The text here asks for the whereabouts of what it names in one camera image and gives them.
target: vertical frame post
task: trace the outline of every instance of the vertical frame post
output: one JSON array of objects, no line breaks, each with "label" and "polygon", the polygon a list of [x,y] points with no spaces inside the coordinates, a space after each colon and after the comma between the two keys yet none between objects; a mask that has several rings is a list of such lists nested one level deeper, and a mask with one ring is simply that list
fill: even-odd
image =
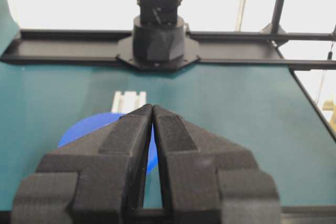
[{"label": "vertical frame post", "polygon": [[273,18],[272,18],[272,34],[277,34],[279,31],[280,26],[280,19],[282,14],[282,9],[284,7],[285,0],[276,0],[274,12],[273,12]]}]

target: octagonal mounting plate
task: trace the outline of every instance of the octagonal mounting plate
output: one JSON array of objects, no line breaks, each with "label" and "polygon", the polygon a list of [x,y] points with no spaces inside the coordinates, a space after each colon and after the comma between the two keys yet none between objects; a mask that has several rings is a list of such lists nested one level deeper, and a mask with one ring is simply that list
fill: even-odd
[{"label": "octagonal mounting plate", "polygon": [[177,71],[180,68],[200,60],[198,42],[187,37],[185,38],[184,56],[172,61],[148,62],[135,58],[133,55],[133,37],[119,40],[118,52],[118,59],[140,70],[149,71]]}]

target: white background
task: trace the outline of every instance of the white background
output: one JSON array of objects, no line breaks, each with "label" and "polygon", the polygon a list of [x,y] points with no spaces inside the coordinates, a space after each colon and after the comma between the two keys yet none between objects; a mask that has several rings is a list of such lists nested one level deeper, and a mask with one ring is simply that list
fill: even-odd
[{"label": "white background", "polygon": [[[275,0],[247,0],[242,30],[260,31],[271,20]],[[184,0],[179,14],[191,30],[232,31],[239,0]],[[21,28],[130,30],[139,14],[136,0],[9,0]],[[286,0],[281,25],[285,31],[330,33],[336,24],[335,0]],[[325,59],[330,42],[291,41],[281,47],[290,59]],[[322,72],[299,73],[315,98]],[[336,72],[328,71],[321,100],[334,94]]]}]

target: cable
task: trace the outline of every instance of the cable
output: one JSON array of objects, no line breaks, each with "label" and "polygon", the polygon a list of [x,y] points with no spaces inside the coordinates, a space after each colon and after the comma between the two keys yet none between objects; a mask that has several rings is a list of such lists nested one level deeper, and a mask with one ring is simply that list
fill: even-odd
[{"label": "cable", "polygon": [[[335,44],[335,41],[333,41],[331,43],[331,48],[330,48],[330,51],[328,53],[328,58],[327,60],[332,60],[332,56],[333,56],[333,47],[334,47],[334,44]],[[320,101],[320,97],[321,97],[321,92],[322,92],[322,88],[323,88],[323,84],[324,84],[324,80],[325,80],[325,76],[327,75],[327,71],[326,70],[323,70],[323,73],[322,73],[322,78],[321,78],[321,82],[320,82],[320,86],[319,86],[319,91],[317,93],[317,96],[316,96],[316,99],[315,99],[315,103],[318,104],[319,101]]]}]

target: black cylindrical base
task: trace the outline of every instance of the black cylindrical base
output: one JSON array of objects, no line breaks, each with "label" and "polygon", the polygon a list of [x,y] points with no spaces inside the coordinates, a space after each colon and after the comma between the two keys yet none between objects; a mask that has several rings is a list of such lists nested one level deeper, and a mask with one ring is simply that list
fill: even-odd
[{"label": "black cylindrical base", "polygon": [[143,25],[140,17],[134,19],[134,57],[149,62],[168,62],[185,53],[184,20],[178,17],[177,24]]}]

